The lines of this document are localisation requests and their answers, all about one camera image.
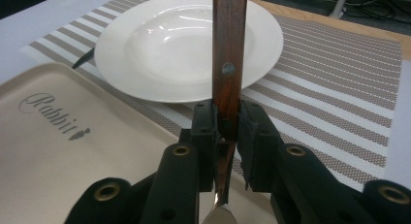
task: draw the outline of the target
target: table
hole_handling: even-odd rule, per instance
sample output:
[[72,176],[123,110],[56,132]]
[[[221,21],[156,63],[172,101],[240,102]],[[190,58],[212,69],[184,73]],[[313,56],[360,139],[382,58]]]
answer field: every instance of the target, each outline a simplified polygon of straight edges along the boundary
[[[14,16],[0,21],[1,58],[0,83],[36,65],[36,62],[22,54],[19,49],[43,37],[67,22],[86,14],[109,0],[48,0]],[[407,172],[411,162],[411,143],[408,125],[411,123],[411,102],[407,95],[411,91],[411,37],[378,30],[354,23],[318,16],[267,2],[253,0],[271,13],[297,19],[320,22],[334,28],[344,29],[366,36],[400,41],[402,48],[402,71],[399,91],[389,142],[388,160],[384,178],[411,188],[411,175]]]

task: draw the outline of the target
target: screw hole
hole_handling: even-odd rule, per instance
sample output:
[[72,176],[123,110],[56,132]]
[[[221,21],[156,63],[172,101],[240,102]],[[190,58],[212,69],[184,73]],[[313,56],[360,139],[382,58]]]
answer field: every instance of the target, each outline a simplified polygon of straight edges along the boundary
[[298,146],[289,146],[287,147],[287,152],[289,152],[290,154],[294,155],[294,156],[303,156],[305,155],[305,151],[298,147]]
[[190,148],[185,145],[179,145],[173,149],[173,154],[177,156],[183,156],[190,153]]
[[378,192],[385,199],[393,203],[407,205],[411,202],[410,198],[405,193],[391,186],[380,186]]
[[94,193],[94,199],[99,202],[111,200],[120,193],[120,185],[116,182],[110,182],[99,187]]
[[161,219],[165,221],[171,221],[175,218],[175,211],[173,209],[164,209],[161,212]]

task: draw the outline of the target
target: white plate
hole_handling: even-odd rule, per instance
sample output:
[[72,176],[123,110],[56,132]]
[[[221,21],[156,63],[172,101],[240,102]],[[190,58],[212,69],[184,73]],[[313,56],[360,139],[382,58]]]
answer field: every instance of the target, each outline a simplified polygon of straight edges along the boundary
[[[248,1],[242,87],[278,60],[283,35],[275,18]],[[145,100],[211,98],[212,0],[150,0],[115,19],[95,51],[97,68],[117,89]]]

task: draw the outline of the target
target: plate rim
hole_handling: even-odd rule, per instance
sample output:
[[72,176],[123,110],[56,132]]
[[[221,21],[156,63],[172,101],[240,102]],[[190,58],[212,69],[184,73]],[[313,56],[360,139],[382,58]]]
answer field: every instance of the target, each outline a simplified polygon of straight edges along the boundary
[[[199,95],[193,95],[193,94],[188,94],[190,95],[189,97],[186,97],[187,94],[176,94],[176,96],[164,96],[161,94],[153,94],[150,92],[141,92],[139,89],[133,89],[135,86],[131,86],[131,85],[124,85],[124,83],[127,84],[127,80],[130,80],[130,78],[126,78],[123,77],[121,79],[114,79],[114,76],[119,76],[119,73],[117,73],[117,71],[113,72],[110,68],[107,68],[104,65],[104,61],[106,60],[106,56],[107,53],[104,50],[104,44],[105,41],[107,40],[107,35],[110,34],[110,31],[112,28],[114,28],[116,25],[120,24],[121,25],[121,21],[124,21],[124,19],[127,19],[127,17],[129,15],[131,15],[132,13],[137,12],[140,9],[146,9],[147,7],[151,6],[151,5],[156,5],[156,3],[161,2],[164,0],[148,0],[146,2],[143,2],[131,9],[129,9],[128,11],[124,12],[123,14],[121,14],[119,17],[117,17],[114,21],[112,21],[107,27],[106,29],[102,32],[102,34],[100,35],[97,44],[96,44],[96,50],[95,50],[95,63],[96,63],[96,67],[99,70],[99,72],[102,74],[103,78],[113,87],[115,87],[116,89],[131,95],[133,97],[139,98],[139,99],[143,99],[143,100],[147,100],[147,101],[152,101],[152,102],[161,102],[161,103],[190,103],[190,102],[198,102],[198,101],[202,101],[205,99],[210,99],[211,98],[211,87],[212,87],[212,81],[207,82],[206,85],[209,85],[209,91],[207,91],[206,93],[201,93]],[[262,69],[259,70],[258,77],[253,78],[253,80],[249,80],[248,78],[243,77],[242,78],[242,83],[241,83],[241,89],[251,85],[252,83],[256,82],[257,80],[259,80],[260,78],[262,78],[266,73],[268,73],[273,66],[277,63],[281,52],[283,50],[283,46],[284,46],[284,37],[283,37],[283,32],[281,27],[278,24],[278,21],[275,19],[275,17],[266,9],[264,9],[263,7],[259,6],[256,3],[253,3],[249,0],[247,0],[247,12],[249,13],[249,9],[253,10],[253,12],[257,12],[260,13],[261,15],[264,14],[266,15],[269,20],[271,21],[272,27],[274,28],[274,32],[277,33],[277,35],[275,35],[276,37],[276,44],[275,46],[273,46],[273,52],[275,52],[275,55],[271,56],[271,59],[269,60],[268,64],[269,66],[267,66],[266,69]]]

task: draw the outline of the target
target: metal bolt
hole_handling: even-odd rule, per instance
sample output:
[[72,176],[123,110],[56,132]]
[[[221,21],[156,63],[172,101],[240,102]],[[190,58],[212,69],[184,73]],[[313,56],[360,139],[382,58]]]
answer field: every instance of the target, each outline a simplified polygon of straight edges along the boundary
[[224,75],[232,75],[236,71],[236,67],[231,62],[226,62],[222,69]]

